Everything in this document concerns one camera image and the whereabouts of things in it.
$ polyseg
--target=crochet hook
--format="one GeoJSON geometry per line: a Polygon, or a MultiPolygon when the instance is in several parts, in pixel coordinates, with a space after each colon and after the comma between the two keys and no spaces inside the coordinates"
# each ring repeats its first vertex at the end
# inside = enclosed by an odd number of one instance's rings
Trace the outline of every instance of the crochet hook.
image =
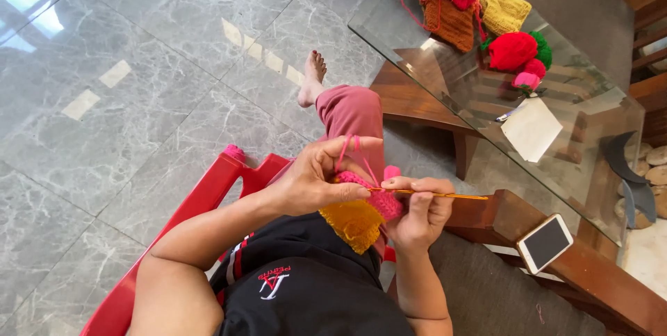
{"type": "MultiPolygon", "coordinates": [[[[387,190],[385,188],[367,188],[368,191],[391,191],[391,192],[400,192],[402,194],[412,194],[414,190],[387,190]]],[[[433,193],[434,196],[450,196],[452,198],[464,198],[464,199],[488,199],[488,196],[480,195],[463,195],[463,194],[441,194],[439,192],[433,193]]]]}

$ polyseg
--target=glass table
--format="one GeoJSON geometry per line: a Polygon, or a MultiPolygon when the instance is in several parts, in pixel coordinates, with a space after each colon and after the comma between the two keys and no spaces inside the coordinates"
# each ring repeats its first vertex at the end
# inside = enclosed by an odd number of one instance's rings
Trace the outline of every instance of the glass table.
{"type": "Polygon", "coordinates": [[[614,212],[620,178],[609,169],[604,147],[617,134],[637,131],[629,142],[636,150],[626,154],[636,164],[643,107],[533,9],[521,31],[542,33],[553,51],[541,98],[563,130],[537,163],[527,162],[495,121],[523,100],[508,87],[514,74],[488,67],[477,33],[473,50],[462,54],[415,23],[406,8],[421,19],[417,0],[404,3],[365,0],[349,28],[620,246],[626,227],[614,212]]]}

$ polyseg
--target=white paper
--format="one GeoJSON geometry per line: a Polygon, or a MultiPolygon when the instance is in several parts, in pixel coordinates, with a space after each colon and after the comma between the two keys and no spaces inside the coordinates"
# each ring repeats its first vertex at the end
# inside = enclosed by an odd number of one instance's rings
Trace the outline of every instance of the white paper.
{"type": "Polygon", "coordinates": [[[540,98],[527,98],[521,106],[501,129],[525,161],[538,162],[563,126],[540,98]]]}

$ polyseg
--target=mustard yellow crochet fabric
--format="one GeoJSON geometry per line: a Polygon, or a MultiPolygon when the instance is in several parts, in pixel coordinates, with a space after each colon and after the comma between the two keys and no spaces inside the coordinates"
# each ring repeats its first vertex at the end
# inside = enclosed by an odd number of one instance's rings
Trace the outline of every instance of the mustard yellow crochet fabric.
{"type": "Polygon", "coordinates": [[[379,225],[384,222],[378,211],[365,200],[334,203],[320,209],[331,225],[355,253],[361,255],[379,237],[379,225]]]}
{"type": "Polygon", "coordinates": [[[479,3],[484,13],[484,24],[498,36],[519,31],[532,8],[524,0],[479,0],[479,3]]]}

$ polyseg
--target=white phone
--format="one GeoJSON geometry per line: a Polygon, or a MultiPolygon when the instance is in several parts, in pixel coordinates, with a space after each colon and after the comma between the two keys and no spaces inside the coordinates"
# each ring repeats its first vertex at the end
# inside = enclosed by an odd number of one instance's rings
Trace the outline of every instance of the white phone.
{"type": "Polygon", "coordinates": [[[546,221],[521,238],[516,244],[528,272],[538,274],[573,243],[572,235],[560,214],[546,221]]]}

